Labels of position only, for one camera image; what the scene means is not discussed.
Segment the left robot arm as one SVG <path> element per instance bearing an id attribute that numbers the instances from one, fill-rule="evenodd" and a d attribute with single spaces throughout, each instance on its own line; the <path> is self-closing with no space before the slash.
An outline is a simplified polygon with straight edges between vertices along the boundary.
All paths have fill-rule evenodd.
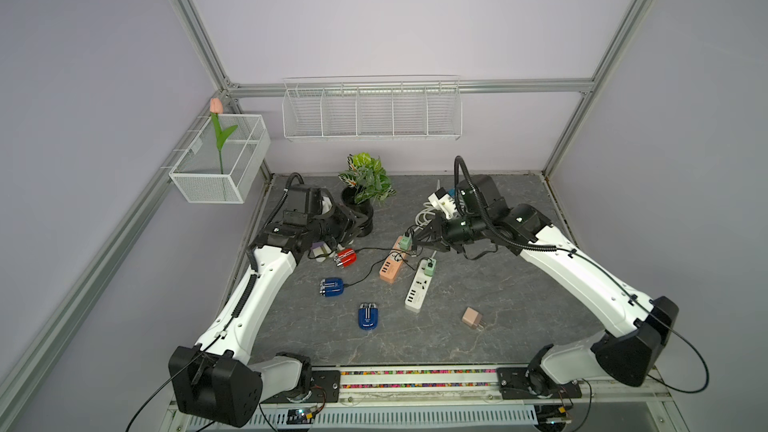
<path id="1" fill-rule="evenodd" d="M 326 188 L 288 176 L 278 204 L 246 250 L 249 268 L 208 329 L 192 346 L 172 353 L 165 385 L 178 410 L 209 422 L 246 425 L 262 402 L 312 394 L 308 357 L 278 353 L 253 362 L 259 330 L 280 289 L 314 244 L 349 245 L 368 214 L 335 199 Z"/>

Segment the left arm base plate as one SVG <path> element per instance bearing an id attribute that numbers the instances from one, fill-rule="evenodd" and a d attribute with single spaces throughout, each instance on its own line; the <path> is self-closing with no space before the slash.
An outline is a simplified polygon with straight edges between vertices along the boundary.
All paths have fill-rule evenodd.
<path id="1" fill-rule="evenodd" d="M 341 392 L 341 372 L 338 369 L 312 369 L 303 374 L 298 385 L 265 400 L 267 404 L 337 403 Z"/>

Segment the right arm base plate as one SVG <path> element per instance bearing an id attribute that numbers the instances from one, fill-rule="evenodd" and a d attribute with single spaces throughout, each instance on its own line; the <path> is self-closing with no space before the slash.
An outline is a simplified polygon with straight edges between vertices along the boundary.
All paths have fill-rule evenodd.
<path id="1" fill-rule="evenodd" d="M 578 399 L 582 391 L 577 382 L 555 384 L 550 378 L 526 367 L 499 367 L 499 390 L 504 400 Z"/>

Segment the potted green plant black vase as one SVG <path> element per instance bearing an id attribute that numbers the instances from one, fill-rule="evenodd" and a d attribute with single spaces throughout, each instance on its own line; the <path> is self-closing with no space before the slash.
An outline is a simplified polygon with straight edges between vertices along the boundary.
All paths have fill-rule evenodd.
<path id="1" fill-rule="evenodd" d="M 368 153 L 349 154 L 347 170 L 338 174 L 345 188 L 342 190 L 343 203 L 365 220 L 360 225 L 360 237 L 373 231 L 374 202 L 383 202 L 394 196 L 396 190 L 392 180 L 379 158 Z"/>

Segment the green charger adapter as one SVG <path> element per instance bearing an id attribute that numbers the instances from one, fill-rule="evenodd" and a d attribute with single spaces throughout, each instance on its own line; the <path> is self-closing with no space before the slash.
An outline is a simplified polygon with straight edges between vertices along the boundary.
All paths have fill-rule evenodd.
<path id="1" fill-rule="evenodd" d="M 424 262 L 424 275 L 432 277 L 435 272 L 436 261 L 434 259 L 428 259 Z"/>
<path id="2" fill-rule="evenodd" d="M 401 251 L 410 251 L 412 248 L 412 238 L 409 235 L 401 236 L 397 248 Z"/>

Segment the green charger adapter top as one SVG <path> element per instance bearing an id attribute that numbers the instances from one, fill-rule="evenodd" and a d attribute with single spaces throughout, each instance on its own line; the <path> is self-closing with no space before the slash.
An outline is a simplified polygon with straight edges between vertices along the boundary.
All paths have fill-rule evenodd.
<path id="1" fill-rule="evenodd" d="M 401 251 L 410 251 L 412 248 L 412 238 L 409 235 L 401 236 L 397 248 Z"/>

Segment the blue electric shaver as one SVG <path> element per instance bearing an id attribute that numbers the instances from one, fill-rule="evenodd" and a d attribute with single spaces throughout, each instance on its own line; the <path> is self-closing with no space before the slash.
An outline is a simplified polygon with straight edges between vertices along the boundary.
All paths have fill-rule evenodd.
<path id="1" fill-rule="evenodd" d="M 378 326 L 379 309 L 375 303 L 363 303 L 358 309 L 358 326 L 362 330 L 374 330 Z"/>
<path id="2" fill-rule="evenodd" d="M 344 289 L 345 284 L 341 278 L 330 277 L 321 280 L 319 293 L 324 297 L 336 297 L 341 295 Z"/>

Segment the white power strip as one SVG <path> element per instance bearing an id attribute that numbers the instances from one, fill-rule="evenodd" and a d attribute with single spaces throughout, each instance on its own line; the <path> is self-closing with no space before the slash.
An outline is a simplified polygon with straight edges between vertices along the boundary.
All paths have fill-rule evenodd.
<path id="1" fill-rule="evenodd" d="M 434 276 L 433 275 L 432 277 L 427 277 L 424 275 L 424 262 L 428 259 L 434 259 L 434 258 L 427 258 L 422 260 L 419 263 L 419 266 L 417 268 L 417 271 L 411 283 L 410 289 L 404 300 L 405 308 L 411 312 L 415 312 L 415 313 L 420 312 L 425 302 L 432 278 Z"/>

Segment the white mesh wall basket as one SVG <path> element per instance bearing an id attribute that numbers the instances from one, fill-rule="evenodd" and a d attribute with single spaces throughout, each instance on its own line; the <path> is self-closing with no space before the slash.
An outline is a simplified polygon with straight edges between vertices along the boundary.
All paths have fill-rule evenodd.
<path id="1" fill-rule="evenodd" d="M 169 177 L 190 203 L 242 204 L 270 146 L 257 114 L 211 114 L 170 167 Z"/>

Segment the pink charger adapter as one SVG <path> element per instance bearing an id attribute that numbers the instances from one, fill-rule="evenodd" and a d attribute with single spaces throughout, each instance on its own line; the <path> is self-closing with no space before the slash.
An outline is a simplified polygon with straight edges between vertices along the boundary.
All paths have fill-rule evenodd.
<path id="1" fill-rule="evenodd" d="M 466 308 L 461 321 L 472 329 L 483 329 L 485 327 L 482 314 L 472 307 Z"/>

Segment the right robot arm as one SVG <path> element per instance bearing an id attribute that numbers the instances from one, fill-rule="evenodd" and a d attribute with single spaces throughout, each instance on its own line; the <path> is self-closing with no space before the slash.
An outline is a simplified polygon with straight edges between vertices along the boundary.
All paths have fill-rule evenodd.
<path id="1" fill-rule="evenodd" d="M 573 381 L 609 377 L 639 387 L 650 379 L 658 357 L 677 333 L 678 306 L 617 278 L 532 205 L 509 206 L 494 180 L 471 174 L 462 157 L 454 160 L 453 179 L 454 209 L 437 213 L 415 232 L 415 246 L 464 254 L 467 245 L 487 240 L 545 272 L 603 326 L 586 339 L 542 347 L 523 373 L 525 390 L 547 398 Z"/>

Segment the red electric shaver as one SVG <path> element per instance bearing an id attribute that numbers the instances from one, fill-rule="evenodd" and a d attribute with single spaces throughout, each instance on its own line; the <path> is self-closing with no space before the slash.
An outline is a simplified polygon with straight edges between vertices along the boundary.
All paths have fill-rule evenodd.
<path id="1" fill-rule="evenodd" d="M 357 260 L 357 252 L 352 248 L 347 248 L 336 253 L 334 262 L 337 267 L 346 268 Z"/>

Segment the artificial pink tulip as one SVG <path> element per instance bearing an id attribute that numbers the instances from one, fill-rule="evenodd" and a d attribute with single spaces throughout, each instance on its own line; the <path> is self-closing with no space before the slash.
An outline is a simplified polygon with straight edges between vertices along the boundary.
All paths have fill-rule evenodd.
<path id="1" fill-rule="evenodd" d="M 238 125 L 224 128 L 220 116 L 224 113 L 223 103 L 219 98 L 212 98 L 209 102 L 210 120 L 214 130 L 215 146 L 218 153 L 219 172 L 224 173 L 223 148 L 229 137 L 238 129 Z"/>

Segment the orange power strip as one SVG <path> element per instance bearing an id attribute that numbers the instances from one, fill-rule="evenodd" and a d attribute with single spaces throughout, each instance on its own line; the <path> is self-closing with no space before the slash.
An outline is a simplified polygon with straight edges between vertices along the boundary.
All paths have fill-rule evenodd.
<path id="1" fill-rule="evenodd" d="M 379 278 L 388 284 L 395 282 L 400 269 L 403 265 L 407 264 L 408 258 L 411 255 L 411 250 L 401 251 L 397 248 L 401 236 L 398 237 L 379 271 Z"/>

